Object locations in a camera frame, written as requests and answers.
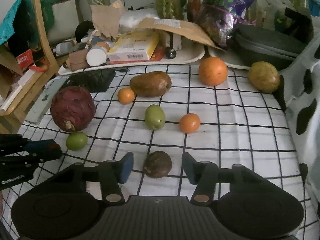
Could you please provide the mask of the small green fruit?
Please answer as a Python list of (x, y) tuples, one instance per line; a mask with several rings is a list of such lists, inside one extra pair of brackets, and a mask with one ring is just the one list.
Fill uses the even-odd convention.
[(87, 135), (83, 132), (74, 132), (67, 137), (66, 147), (71, 151), (78, 151), (87, 145)]

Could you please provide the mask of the dark brown round fruit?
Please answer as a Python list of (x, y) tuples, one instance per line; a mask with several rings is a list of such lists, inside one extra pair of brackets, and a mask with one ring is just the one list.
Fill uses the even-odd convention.
[(144, 174), (153, 179), (165, 177), (171, 169), (171, 158), (163, 151), (156, 151), (148, 154), (143, 163)]

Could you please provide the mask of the small orange tangerine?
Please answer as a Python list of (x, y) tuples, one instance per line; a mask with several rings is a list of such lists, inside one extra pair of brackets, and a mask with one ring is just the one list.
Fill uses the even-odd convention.
[(197, 114), (189, 113), (181, 117), (179, 122), (180, 130), (185, 134), (196, 132), (201, 124), (201, 120)]

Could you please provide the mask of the brown potato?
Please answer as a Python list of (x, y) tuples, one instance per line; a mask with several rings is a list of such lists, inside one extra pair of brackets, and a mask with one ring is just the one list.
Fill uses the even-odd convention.
[(133, 77), (130, 88), (137, 96), (152, 98), (163, 96), (171, 89), (171, 78), (165, 72), (154, 71)]

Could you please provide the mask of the wooden chair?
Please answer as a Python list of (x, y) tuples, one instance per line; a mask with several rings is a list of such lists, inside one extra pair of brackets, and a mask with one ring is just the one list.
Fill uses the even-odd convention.
[(14, 134), (58, 64), (47, 33), (54, 25), (49, 0), (16, 0), (1, 23), (1, 133)]

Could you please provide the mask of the grey-green phone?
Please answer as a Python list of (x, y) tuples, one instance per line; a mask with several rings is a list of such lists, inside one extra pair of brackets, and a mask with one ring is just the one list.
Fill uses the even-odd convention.
[(50, 108), (54, 95), (66, 81), (66, 77), (50, 80), (26, 115), (25, 121), (30, 124), (38, 124)]

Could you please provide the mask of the red cabbage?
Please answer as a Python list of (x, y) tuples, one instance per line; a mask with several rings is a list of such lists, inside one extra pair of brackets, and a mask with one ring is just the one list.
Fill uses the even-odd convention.
[(89, 91), (80, 86), (60, 89), (50, 106), (54, 123), (65, 132), (85, 129), (96, 113), (96, 106)]

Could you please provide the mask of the green oval fruit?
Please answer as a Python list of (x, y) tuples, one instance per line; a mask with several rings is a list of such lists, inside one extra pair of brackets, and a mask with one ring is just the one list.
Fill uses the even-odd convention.
[(145, 111), (145, 124), (148, 129), (157, 131), (165, 125), (165, 113), (161, 107), (150, 105)]

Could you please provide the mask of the checkered white tablecloth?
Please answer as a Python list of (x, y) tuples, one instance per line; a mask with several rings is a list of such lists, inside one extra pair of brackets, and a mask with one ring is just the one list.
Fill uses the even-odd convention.
[[(117, 94), (139, 74), (161, 71), (172, 81), (171, 89), (158, 98), (137, 97), (123, 105)], [(198, 66), (139, 66), (121, 69), (107, 91), (94, 93), (97, 106), (94, 119), (85, 129), (87, 145), (80, 151), (66, 147), (67, 133), (59, 129), (47, 113), (39, 124), (24, 122), (19, 133), (32, 140), (54, 139), (62, 148), (59, 160), (42, 164), (31, 181), (3, 191), (1, 224), (13, 239), (18, 233), (11, 221), (11, 207), (22, 194), (73, 163), (94, 166), (101, 161), (120, 159), (125, 153), (135, 156), (133, 171), (123, 189), (125, 196), (187, 196), (190, 185), (181, 167), (182, 154), (206, 160), (219, 167), (241, 164), (281, 187), (302, 204), (305, 211), (297, 232), (298, 239), (319, 239), (316, 206), (306, 190), (299, 170), (296, 149), (285, 115), (271, 94), (251, 86), (247, 73), (229, 70), (225, 82), (208, 87), (198, 77)], [(145, 124), (145, 111), (157, 105), (165, 113), (165, 125), (153, 131)], [(182, 116), (194, 113), (201, 120), (190, 134), (179, 128)], [(148, 154), (166, 152), (172, 169), (165, 177), (153, 179), (143, 172)]]

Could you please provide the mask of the black flat device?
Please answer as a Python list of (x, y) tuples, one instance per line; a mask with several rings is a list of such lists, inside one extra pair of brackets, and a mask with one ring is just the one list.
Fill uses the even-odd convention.
[(101, 69), (91, 72), (81, 72), (71, 75), (61, 88), (80, 86), (90, 93), (105, 92), (113, 81), (116, 71), (113, 69)]

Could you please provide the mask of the small brown pouch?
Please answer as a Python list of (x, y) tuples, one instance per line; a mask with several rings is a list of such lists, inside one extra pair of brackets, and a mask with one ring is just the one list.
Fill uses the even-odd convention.
[(83, 49), (69, 54), (70, 68), (73, 72), (89, 67), (86, 60), (87, 53), (88, 50)]

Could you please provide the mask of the large orange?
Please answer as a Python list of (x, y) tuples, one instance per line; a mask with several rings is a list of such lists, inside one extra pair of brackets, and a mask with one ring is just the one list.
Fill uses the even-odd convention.
[(199, 65), (200, 81), (208, 86), (218, 86), (227, 79), (228, 68), (218, 57), (203, 59)]

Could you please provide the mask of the white round jar lid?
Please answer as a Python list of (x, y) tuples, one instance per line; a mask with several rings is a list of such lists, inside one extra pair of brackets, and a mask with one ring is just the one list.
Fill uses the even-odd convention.
[(107, 59), (107, 49), (102, 46), (93, 46), (86, 55), (86, 61), (91, 67), (105, 64)]

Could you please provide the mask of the yellow-brown pear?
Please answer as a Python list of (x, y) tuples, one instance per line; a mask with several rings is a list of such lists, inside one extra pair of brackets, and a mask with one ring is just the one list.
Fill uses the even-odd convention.
[(248, 78), (250, 83), (263, 93), (273, 93), (280, 85), (280, 75), (275, 66), (264, 61), (252, 64)]

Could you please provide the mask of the white oval tray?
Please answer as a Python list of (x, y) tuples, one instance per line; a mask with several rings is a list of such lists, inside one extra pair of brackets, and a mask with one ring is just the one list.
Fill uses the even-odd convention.
[(177, 55), (174, 59), (162, 58), (161, 61), (143, 61), (143, 62), (129, 62), (129, 63), (118, 63), (118, 64), (107, 64), (97, 67), (88, 67), (85, 69), (80, 69), (76, 71), (71, 71), (70, 68), (60, 67), (58, 74), (61, 76), (72, 75), (80, 72), (90, 72), (100, 69), (109, 69), (109, 68), (125, 68), (132, 66), (149, 66), (149, 65), (183, 65), (190, 64), (202, 59), (205, 55), (204, 45), (200, 43), (195, 43), (191, 40), (182, 38), (183, 49), (177, 52)]

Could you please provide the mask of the yellow white box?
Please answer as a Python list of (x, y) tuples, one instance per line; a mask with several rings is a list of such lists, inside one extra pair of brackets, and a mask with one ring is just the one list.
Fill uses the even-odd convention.
[(111, 62), (149, 61), (159, 43), (159, 33), (145, 30), (121, 36), (108, 51)]

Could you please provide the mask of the cow print plush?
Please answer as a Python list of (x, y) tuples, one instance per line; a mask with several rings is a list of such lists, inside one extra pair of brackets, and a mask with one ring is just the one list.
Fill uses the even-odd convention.
[(319, 199), (319, 34), (282, 77), (285, 115), (298, 160), (307, 166), (306, 183)]

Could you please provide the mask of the brown paper envelope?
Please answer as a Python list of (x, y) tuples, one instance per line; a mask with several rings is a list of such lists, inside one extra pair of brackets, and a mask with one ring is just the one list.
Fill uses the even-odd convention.
[(183, 36), (191, 41), (220, 49), (207, 33), (193, 22), (174, 19), (144, 18), (136, 26), (136, 29), (157, 29)]

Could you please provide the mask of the crumpled brown paper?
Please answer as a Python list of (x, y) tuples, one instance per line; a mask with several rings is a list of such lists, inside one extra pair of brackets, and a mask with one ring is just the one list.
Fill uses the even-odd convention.
[(106, 37), (117, 38), (119, 32), (119, 21), (125, 12), (120, 0), (111, 5), (91, 5), (92, 22), (96, 30)]

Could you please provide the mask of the dark grey zip case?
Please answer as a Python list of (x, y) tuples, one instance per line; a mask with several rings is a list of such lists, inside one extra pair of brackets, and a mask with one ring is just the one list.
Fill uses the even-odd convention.
[(228, 45), (245, 65), (250, 67), (264, 61), (275, 66), (278, 71), (289, 67), (306, 48), (305, 43), (292, 36), (244, 24), (234, 30)]

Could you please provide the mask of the purple green snack bag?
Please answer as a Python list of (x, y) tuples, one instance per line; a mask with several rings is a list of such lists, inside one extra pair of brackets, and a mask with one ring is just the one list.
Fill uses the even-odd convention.
[(225, 48), (233, 28), (243, 21), (246, 10), (255, 0), (203, 0), (195, 23), (219, 47)]

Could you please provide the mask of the glass plant vase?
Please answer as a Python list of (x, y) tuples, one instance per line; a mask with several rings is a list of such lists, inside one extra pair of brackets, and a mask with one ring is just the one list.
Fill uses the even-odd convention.
[(183, 20), (180, 0), (156, 0), (156, 10), (160, 18)]

